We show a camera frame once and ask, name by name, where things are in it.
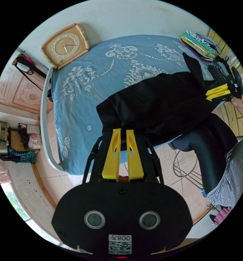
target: stack of folded fabric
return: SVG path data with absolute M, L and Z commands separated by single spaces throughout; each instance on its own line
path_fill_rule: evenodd
M 212 62 L 220 52 L 213 40 L 201 34 L 195 35 L 187 29 L 180 35 L 180 42 L 205 62 Z

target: black leggings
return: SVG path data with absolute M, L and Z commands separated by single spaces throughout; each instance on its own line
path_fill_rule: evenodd
M 198 158 L 205 193 L 212 191 L 221 180 L 225 154 L 237 144 L 237 139 L 217 115 L 211 113 L 191 132 L 176 138 L 172 145 L 181 151 L 193 150 Z

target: striped shirt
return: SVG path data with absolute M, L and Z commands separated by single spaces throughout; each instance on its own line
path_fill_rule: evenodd
M 243 139 L 225 155 L 226 168 L 218 185 L 207 194 L 214 206 L 234 208 L 243 193 Z

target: sticker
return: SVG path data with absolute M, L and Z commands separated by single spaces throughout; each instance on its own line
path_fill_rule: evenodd
M 132 236 L 109 235 L 109 254 L 115 254 L 115 255 L 132 254 Z

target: clock hand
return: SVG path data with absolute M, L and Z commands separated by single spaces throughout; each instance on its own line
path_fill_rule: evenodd
M 64 47 L 64 49 L 65 49 L 66 53 L 68 53 L 68 51 L 67 51 L 67 49 L 66 49 L 66 47 L 65 47 L 65 46 L 66 46 L 66 45 L 64 44 L 64 45 L 63 45 L 63 47 Z

